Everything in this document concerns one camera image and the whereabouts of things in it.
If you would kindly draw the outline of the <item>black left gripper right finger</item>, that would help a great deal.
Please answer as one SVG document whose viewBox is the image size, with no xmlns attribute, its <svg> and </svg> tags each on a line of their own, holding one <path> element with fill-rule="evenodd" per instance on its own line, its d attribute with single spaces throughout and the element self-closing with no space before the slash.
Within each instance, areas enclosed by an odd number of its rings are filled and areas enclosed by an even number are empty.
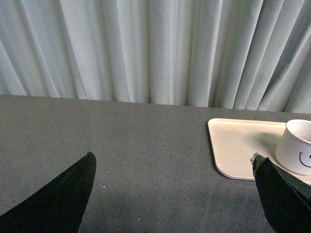
<svg viewBox="0 0 311 233">
<path fill-rule="evenodd" d="M 250 159 L 265 217 L 276 233 L 311 231 L 311 186 L 254 153 Z"/>
</svg>

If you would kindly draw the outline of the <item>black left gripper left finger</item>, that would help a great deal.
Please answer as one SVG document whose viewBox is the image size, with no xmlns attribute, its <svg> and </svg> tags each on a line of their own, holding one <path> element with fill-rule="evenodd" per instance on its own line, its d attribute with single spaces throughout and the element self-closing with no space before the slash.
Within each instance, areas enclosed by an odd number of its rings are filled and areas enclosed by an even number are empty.
<svg viewBox="0 0 311 233">
<path fill-rule="evenodd" d="M 0 217 L 2 233 L 76 233 L 93 188 L 96 157 L 88 152 Z"/>
</svg>

